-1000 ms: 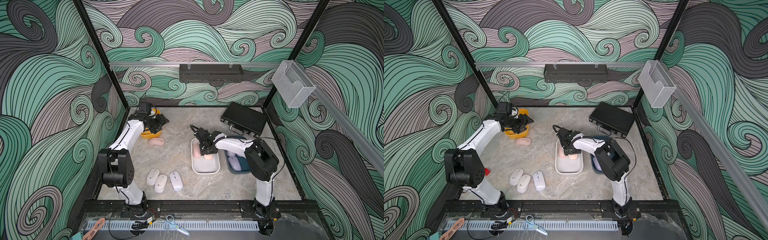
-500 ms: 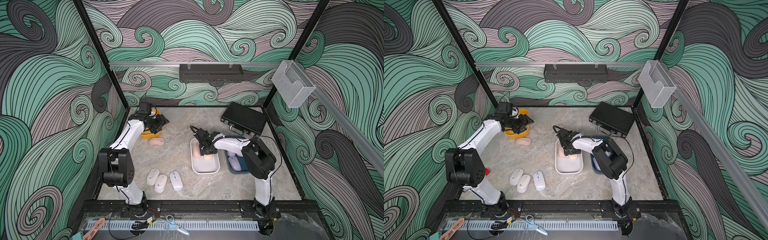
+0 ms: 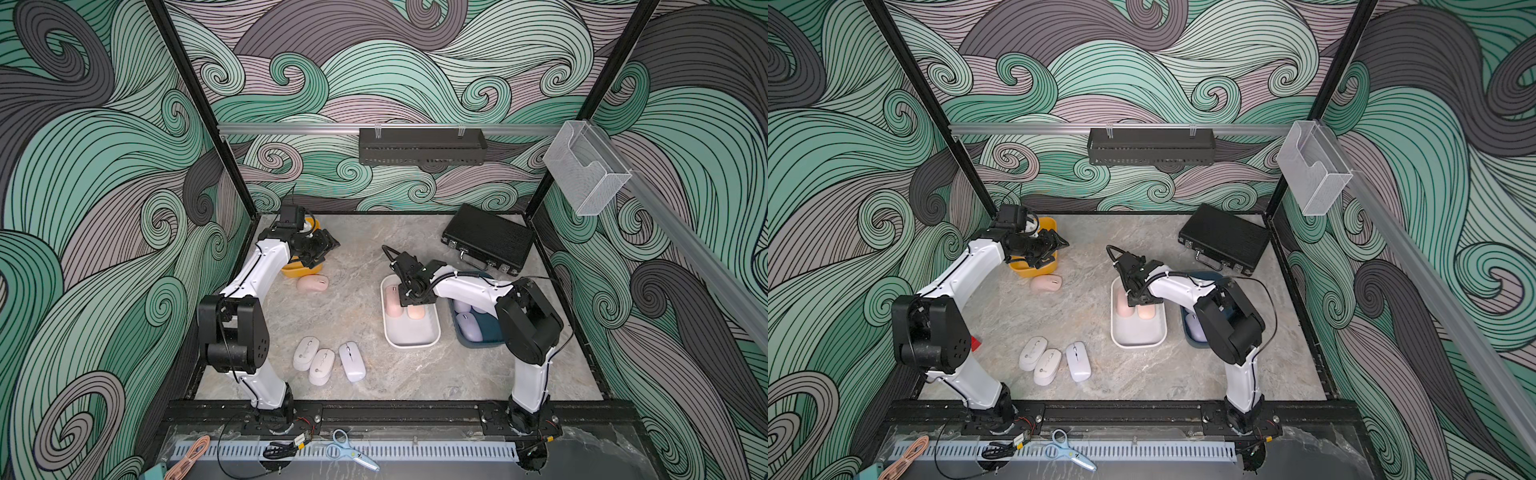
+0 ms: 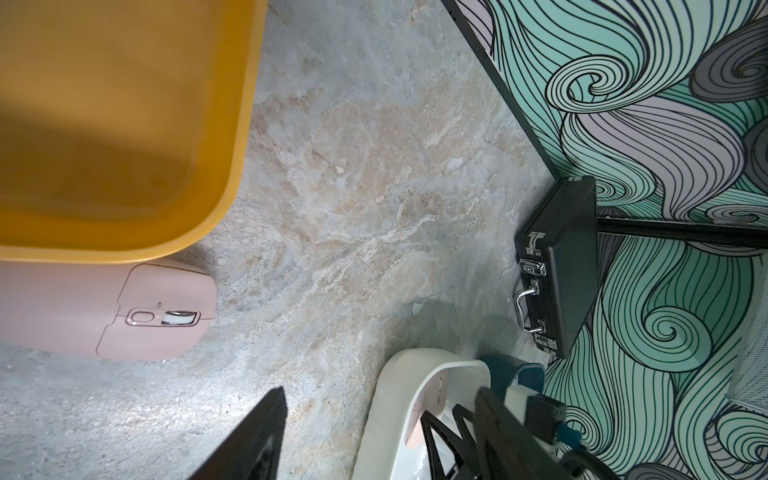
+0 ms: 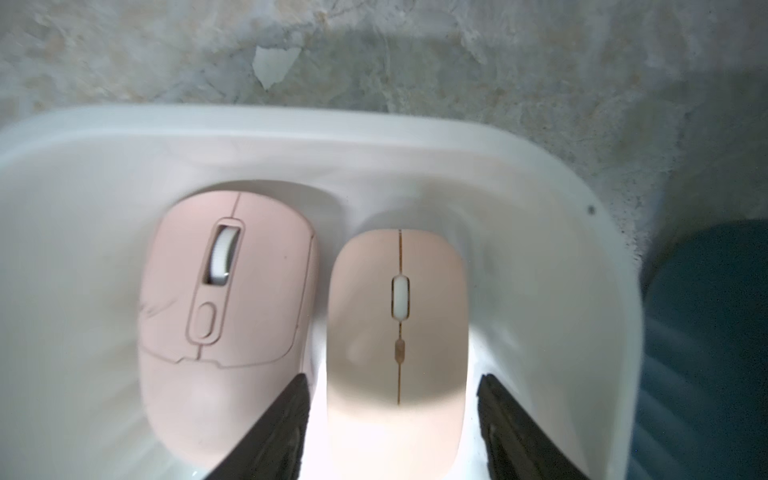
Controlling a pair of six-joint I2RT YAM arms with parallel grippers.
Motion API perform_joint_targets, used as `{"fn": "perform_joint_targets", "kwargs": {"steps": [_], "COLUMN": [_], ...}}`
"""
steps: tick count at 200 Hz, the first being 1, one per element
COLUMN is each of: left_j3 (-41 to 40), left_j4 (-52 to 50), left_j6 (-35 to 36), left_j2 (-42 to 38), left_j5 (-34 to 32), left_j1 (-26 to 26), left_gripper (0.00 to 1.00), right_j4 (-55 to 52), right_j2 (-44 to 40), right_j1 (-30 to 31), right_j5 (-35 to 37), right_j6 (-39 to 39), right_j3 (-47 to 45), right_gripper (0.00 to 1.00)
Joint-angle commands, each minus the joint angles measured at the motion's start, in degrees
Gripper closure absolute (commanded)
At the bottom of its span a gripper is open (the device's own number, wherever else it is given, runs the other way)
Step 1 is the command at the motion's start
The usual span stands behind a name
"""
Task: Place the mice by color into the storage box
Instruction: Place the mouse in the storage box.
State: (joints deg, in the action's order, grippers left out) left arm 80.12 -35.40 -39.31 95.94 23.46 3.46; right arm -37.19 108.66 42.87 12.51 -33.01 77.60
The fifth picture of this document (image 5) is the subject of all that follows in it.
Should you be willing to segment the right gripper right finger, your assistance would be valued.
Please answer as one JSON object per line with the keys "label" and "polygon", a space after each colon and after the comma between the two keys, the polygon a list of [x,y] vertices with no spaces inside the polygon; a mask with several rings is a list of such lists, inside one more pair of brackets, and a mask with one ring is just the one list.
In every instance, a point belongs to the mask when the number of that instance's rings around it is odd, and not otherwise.
{"label": "right gripper right finger", "polygon": [[492,480],[587,480],[496,376],[481,377],[477,398]]}

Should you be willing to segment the dark teal storage box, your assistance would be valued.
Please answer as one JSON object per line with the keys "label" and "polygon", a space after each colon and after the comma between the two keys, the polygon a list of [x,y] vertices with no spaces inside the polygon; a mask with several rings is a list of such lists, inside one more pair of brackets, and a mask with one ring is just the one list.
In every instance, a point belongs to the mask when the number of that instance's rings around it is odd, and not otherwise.
{"label": "dark teal storage box", "polygon": [[767,224],[713,226],[648,279],[627,477],[767,475]]}

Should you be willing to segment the peach mouse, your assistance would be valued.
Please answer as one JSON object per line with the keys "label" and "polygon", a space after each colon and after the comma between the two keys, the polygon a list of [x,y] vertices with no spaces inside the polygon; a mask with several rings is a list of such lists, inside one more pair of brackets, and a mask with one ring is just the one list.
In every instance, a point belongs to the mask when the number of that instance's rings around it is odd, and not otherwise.
{"label": "peach mouse", "polygon": [[441,236],[382,229],[350,240],[330,278],[327,419],[341,479],[441,479],[462,435],[469,293]]}

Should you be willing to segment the pink rounded mouse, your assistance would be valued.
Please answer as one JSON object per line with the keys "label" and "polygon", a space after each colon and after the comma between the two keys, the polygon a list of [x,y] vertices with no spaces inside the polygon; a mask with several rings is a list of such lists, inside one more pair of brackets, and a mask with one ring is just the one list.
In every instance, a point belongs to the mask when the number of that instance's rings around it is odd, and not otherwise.
{"label": "pink rounded mouse", "polygon": [[138,364],[171,453],[215,468],[308,369],[318,270],[312,225],[273,198],[210,191],[165,214],[141,283]]}

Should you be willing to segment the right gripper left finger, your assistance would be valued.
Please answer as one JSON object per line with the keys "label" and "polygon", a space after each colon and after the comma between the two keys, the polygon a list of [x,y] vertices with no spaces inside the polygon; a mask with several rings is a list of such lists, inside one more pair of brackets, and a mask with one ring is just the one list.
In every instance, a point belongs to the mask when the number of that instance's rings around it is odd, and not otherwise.
{"label": "right gripper left finger", "polygon": [[296,480],[310,413],[307,377],[296,375],[207,480]]}

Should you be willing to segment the white storage box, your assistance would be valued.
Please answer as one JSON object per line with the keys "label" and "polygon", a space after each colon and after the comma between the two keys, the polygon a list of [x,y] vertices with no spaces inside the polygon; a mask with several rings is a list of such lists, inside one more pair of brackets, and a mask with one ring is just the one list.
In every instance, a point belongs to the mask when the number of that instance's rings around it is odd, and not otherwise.
{"label": "white storage box", "polygon": [[461,253],[469,386],[454,479],[488,475],[476,391],[492,373],[593,479],[621,479],[643,345],[638,279],[588,186],[484,125],[270,107],[107,105],[1,133],[1,475],[201,479],[151,432],[137,362],[159,218],[214,188],[301,212],[328,277],[357,234],[404,226]]}

